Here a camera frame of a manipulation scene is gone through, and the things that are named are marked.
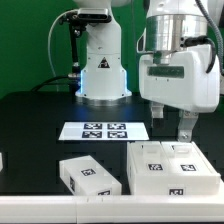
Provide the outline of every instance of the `cable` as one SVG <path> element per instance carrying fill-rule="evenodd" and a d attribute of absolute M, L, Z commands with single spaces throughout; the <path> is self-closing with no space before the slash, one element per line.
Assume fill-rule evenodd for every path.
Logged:
<path fill-rule="evenodd" d="M 149 10 L 149 6 L 150 6 L 150 0 L 144 0 L 144 1 L 143 1 L 143 8 L 144 8 L 144 10 L 146 11 L 146 13 L 147 13 L 148 10 Z"/>
<path fill-rule="evenodd" d="M 207 71 L 206 71 L 206 73 L 210 73 L 211 70 L 212 70 L 213 67 L 214 67 L 214 64 L 215 64 L 216 49 L 215 49 L 215 43 L 214 43 L 210 38 L 206 38 L 205 43 L 210 44 L 210 46 L 211 46 L 211 51 L 212 51 L 211 62 L 210 62 L 209 66 L 208 66 L 208 68 L 207 68 Z"/>
<path fill-rule="evenodd" d="M 135 22 L 136 22 L 136 19 L 135 19 L 135 12 L 134 12 L 134 0 L 131 0 L 131 14 L 132 14 L 132 32 L 133 32 L 133 45 L 134 45 L 134 57 L 135 57 L 135 60 L 137 61 L 138 60 L 138 55 L 137 55 L 137 52 L 136 52 L 136 47 L 137 47 L 137 38 L 136 38 L 136 25 L 135 25 Z M 135 63 L 136 66 L 136 72 L 138 74 L 138 70 L 139 70 L 139 64 L 138 63 Z"/>
<path fill-rule="evenodd" d="M 203 45 L 203 44 L 209 44 L 211 46 L 211 53 L 212 53 L 211 62 L 208 65 L 208 68 L 206 70 L 206 73 L 210 73 L 214 67 L 215 59 L 216 59 L 215 43 L 210 38 L 208 38 L 207 36 L 190 37 L 190 38 L 187 38 L 184 41 L 184 44 L 182 44 L 181 46 L 193 47 L 193 46 Z"/>
<path fill-rule="evenodd" d="M 197 6 L 199 7 L 199 9 L 201 10 L 202 14 L 204 15 L 204 17 L 206 18 L 206 20 L 208 21 L 209 25 L 212 27 L 216 39 L 217 39 L 217 43 L 218 43 L 218 58 L 219 58 L 219 62 L 220 62 L 220 72 L 221 75 L 224 76 L 224 70 L 223 70 L 223 39 L 222 39 L 222 35 L 220 33 L 219 28 L 217 27 L 217 25 L 215 24 L 215 22 L 213 21 L 213 19 L 209 16 L 209 14 L 207 13 L 207 11 L 205 10 L 203 4 L 201 3 L 200 0 L 195 0 Z"/>
<path fill-rule="evenodd" d="M 58 22 L 58 20 L 66 15 L 67 13 L 69 12 L 74 12 L 75 10 L 70 10 L 70 11 L 67 11 L 67 12 L 64 12 L 62 13 L 60 16 L 58 16 L 55 21 L 53 22 L 51 28 L 50 28 L 50 31 L 49 31 L 49 34 L 48 34 L 48 45 L 47 45 L 47 49 L 48 49 L 48 60 L 49 60 L 49 63 L 50 63 L 50 67 L 51 67 L 51 71 L 53 73 L 53 76 L 54 77 L 57 77 L 57 74 L 56 74 L 56 71 L 55 71 L 55 68 L 54 68 L 54 65 L 53 65 L 53 62 L 52 62 L 52 57 L 51 57 L 51 38 L 52 38 L 52 33 L 53 33 L 53 30 Z"/>
<path fill-rule="evenodd" d="M 32 91 L 32 92 L 38 92 L 41 88 L 45 87 L 45 86 L 69 86 L 69 83 L 46 83 L 46 84 L 43 84 L 41 86 L 39 86 L 36 90 Z"/>
<path fill-rule="evenodd" d="M 57 77 L 48 79 L 48 80 L 44 81 L 43 83 L 41 83 L 41 84 L 35 86 L 34 88 L 32 88 L 31 91 L 37 92 L 43 86 L 49 85 L 51 82 L 54 82 L 54 81 L 57 81 L 57 80 L 60 80 L 60 79 L 68 79 L 68 76 L 57 76 Z"/>

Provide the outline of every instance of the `black table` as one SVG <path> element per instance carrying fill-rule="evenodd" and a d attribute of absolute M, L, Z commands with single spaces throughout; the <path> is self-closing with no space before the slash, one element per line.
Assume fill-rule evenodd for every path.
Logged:
<path fill-rule="evenodd" d="M 151 129 L 150 108 L 138 94 L 113 107 L 76 103 L 69 93 L 16 92 L 0 101 L 0 195 L 70 195 L 59 177 L 59 161 L 91 155 L 130 194 L 126 142 L 58 141 L 66 121 L 144 122 L 150 140 L 175 141 L 178 110 L 165 107 L 164 127 Z M 224 113 L 201 114 L 192 140 L 224 175 Z"/>

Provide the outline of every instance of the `box label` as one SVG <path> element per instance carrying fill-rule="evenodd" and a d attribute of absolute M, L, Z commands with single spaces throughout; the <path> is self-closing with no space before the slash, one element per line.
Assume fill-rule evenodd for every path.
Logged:
<path fill-rule="evenodd" d="M 163 167 L 161 164 L 148 164 L 149 170 L 151 171 L 161 171 Z"/>
<path fill-rule="evenodd" d="M 196 167 L 194 165 L 180 165 L 183 171 L 196 171 Z"/>
<path fill-rule="evenodd" d="M 87 177 L 96 174 L 96 172 L 93 169 L 87 169 L 87 170 L 82 170 L 81 173 Z"/>
<path fill-rule="evenodd" d="M 111 191 L 110 190 L 102 191 L 99 192 L 98 195 L 111 195 Z"/>
<path fill-rule="evenodd" d="M 184 189 L 169 189 L 169 195 L 182 196 L 184 195 Z"/>

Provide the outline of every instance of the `black cable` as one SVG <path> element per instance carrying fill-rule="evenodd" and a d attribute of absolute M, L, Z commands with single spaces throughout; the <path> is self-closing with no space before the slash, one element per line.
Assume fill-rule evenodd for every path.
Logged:
<path fill-rule="evenodd" d="M 219 20 L 219 28 L 224 28 L 224 7 L 222 8 L 222 13 Z"/>
<path fill-rule="evenodd" d="M 215 59 L 216 59 L 216 49 L 215 49 L 215 43 L 210 39 L 210 38 L 206 38 L 205 43 L 211 45 L 211 51 L 212 51 L 212 58 L 211 58 L 211 62 L 206 70 L 206 73 L 210 73 L 211 70 L 214 67 L 215 64 Z"/>
<path fill-rule="evenodd" d="M 70 42 L 71 42 L 71 48 L 72 48 L 72 73 L 80 74 L 80 66 L 79 66 L 79 57 L 78 57 L 78 49 L 77 49 L 77 42 L 76 39 L 78 38 L 78 34 L 75 33 L 78 32 L 81 36 L 81 31 L 75 30 L 75 27 L 72 24 L 69 24 L 69 32 L 70 32 Z"/>
<path fill-rule="evenodd" d="M 54 78 L 51 78 L 51 79 L 48 79 L 46 81 L 44 81 L 43 83 L 33 87 L 31 89 L 31 91 L 34 91 L 34 92 L 37 92 L 39 89 L 41 89 L 43 86 L 51 83 L 51 82 L 54 82 L 54 81 L 57 81 L 57 80 L 60 80 L 60 79 L 68 79 L 68 76 L 57 76 L 57 77 L 54 77 Z"/>
<path fill-rule="evenodd" d="M 131 1 L 131 24 L 132 24 L 132 33 L 133 33 L 133 46 L 134 46 L 134 57 L 135 60 L 138 60 L 138 55 L 136 51 L 136 44 L 137 44 L 137 38 L 136 38 L 136 18 L 135 18 L 135 11 L 134 11 L 134 0 Z M 135 66 L 136 74 L 138 74 L 139 71 L 139 64 L 136 63 Z"/>
<path fill-rule="evenodd" d="M 206 9 L 204 8 L 203 4 L 201 3 L 200 0 L 195 0 L 198 8 L 201 10 L 201 13 L 203 14 L 203 16 L 206 18 L 208 24 L 212 27 L 217 43 L 218 43 L 218 58 L 219 58 L 219 62 L 220 62 L 220 73 L 222 76 L 224 76 L 224 70 L 223 70 L 223 39 L 222 39 L 222 35 L 220 33 L 219 28 L 217 27 L 217 25 L 215 24 L 215 22 L 213 21 L 213 19 L 209 16 L 209 14 L 207 13 Z"/>
<path fill-rule="evenodd" d="M 38 90 L 40 90 L 41 88 L 45 87 L 45 86 L 69 86 L 70 83 L 46 83 L 44 85 L 42 85 L 41 87 L 39 87 L 39 89 L 33 91 L 33 92 L 37 92 Z"/>
<path fill-rule="evenodd" d="M 150 6 L 150 0 L 144 0 L 143 1 L 143 8 L 144 8 L 144 10 L 145 10 L 146 13 L 149 10 L 149 6 Z"/>
<path fill-rule="evenodd" d="M 210 38 L 208 38 L 207 36 L 189 37 L 184 41 L 184 44 L 181 46 L 182 47 L 193 47 L 193 46 L 203 45 L 203 44 L 211 45 L 212 58 L 211 58 L 211 62 L 208 65 L 208 68 L 206 70 L 206 73 L 210 73 L 214 67 L 215 59 L 216 59 L 215 43 Z"/>

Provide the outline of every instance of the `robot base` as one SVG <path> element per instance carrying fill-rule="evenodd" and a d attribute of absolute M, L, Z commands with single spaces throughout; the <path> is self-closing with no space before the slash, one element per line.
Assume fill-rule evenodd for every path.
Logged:
<path fill-rule="evenodd" d="M 103 106 L 116 106 L 120 104 L 126 104 L 131 102 L 131 96 L 122 97 L 115 100 L 96 100 L 96 99 L 89 99 L 85 97 L 76 96 L 76 102 L 88 104 L 96 107 L 103 107 Z"/>

